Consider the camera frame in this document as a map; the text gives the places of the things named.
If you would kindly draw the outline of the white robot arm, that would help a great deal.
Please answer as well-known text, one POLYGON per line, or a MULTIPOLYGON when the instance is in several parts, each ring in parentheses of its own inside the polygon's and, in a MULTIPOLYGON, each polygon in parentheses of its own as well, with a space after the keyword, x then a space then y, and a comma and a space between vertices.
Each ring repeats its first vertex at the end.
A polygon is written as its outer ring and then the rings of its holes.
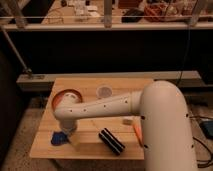
POLYGON ((145 171, 198 171, 186 100, 168 81, 91 102, 85 102, 76 90, 64 90, 53 98, 52 109, 67 135, 76 130, 80 119, 139 116, 145 171))

